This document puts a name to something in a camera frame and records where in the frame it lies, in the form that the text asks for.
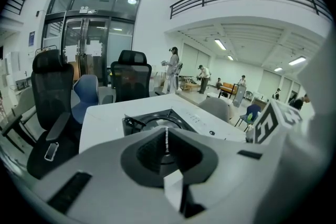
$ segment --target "black mesh office chair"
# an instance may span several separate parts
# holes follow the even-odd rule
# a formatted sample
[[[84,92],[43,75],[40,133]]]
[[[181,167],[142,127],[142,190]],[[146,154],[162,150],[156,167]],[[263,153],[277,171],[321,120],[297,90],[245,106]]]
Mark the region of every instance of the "black mesh office chair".
[[[39,53],[34,59],[31,75],[37,118],[46,131],[31,151],[27,171],[40,179],[78,154],[81,125],[71,114],[74,68],[70,64],[61,63],[59,50]],[[18,124],[20,117],[8,123],[2,131],[3,135]],[[51,152],[49,147],[55,144],[57,150]]]
[[[149,79],[152,67],[142,52],[123,50],[118,62],[111,64],[116,102],[149,97]]]

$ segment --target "fluorescent light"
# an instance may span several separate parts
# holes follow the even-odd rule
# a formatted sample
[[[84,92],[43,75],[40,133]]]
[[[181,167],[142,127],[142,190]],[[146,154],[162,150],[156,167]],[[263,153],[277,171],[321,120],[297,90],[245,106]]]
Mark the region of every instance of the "fluorescent light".
[[[215,42],[220,46],[220,48],[222,50],[226,50],[225,47],[224,47],[224,45],[221,43],[221,41],[219,39],[215,39]]]
[[[303,62],[303,61],[305,61],[305,60],[306,60],[305,57],[301,56],[301,57],[299,57],[298,59],[296,59],[296,60],[294,60],[294,61],[292,61],[292,62],[289,62],[289,64],[290,64],[291,66],[293,66],[293,65],[296,65],[297,63]]]
[[[127,2],[128,2],[128,3],[130,3],[130,4],[132,4],[132,5],[134,5],[134,4],[136,4],[136,3],[137,3],[137,1],[136,1],[136,0],[127,0]]]

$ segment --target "orange sofa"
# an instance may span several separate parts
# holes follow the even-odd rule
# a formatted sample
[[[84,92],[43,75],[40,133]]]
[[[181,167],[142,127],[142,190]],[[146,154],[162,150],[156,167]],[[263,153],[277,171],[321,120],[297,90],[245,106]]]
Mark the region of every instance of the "orange sofa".
[[[233,84],[230,84],[230,83],[226,83],[226,82],[223,82],[223,86],[220,87],[221,90],[227,92],[227,93],[231,93],[232,91],[232,88],[233,88]],[[233,92],[232,94],[236,94],[237,93],[237,85],[235,85],[235,87],[233,88]]]

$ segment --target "blue chair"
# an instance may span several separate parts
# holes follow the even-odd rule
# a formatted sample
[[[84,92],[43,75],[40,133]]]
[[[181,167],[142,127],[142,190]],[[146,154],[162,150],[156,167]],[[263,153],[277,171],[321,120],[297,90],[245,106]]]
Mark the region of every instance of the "blue chair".
[[[72,114],[80,124],[84,121],[86,109],[98,105],[98,79],[95,75],[83,75],[73,85],[73,90],[78,95],[80,102],[72,108]]]
[[[261,107],[258,106],[257,104],[252,104],[250,105],[247,110],[246,110],[246,114],[245,115],[241,115],[235,125],[235,127],[237,126],[238,122],[241,120],[239,126],[241,125],[241,123],[243,121],[245,121],[247,123],[247,126],[249,126],[249,124],[253,124],[254,120],[258,117],[258,112],[261,112]],[[252,118],[250,120],[247,120],[247,117],[252,113]]]

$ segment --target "blue sign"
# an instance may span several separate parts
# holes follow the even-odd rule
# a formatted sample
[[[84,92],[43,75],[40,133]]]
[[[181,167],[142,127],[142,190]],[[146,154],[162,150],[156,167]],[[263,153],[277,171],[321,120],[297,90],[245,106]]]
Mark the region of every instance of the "blue sign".
[[[29,42],[28,46],[33,46],[34,45],[34,37],[35,37],[35,31],[29,33]]]

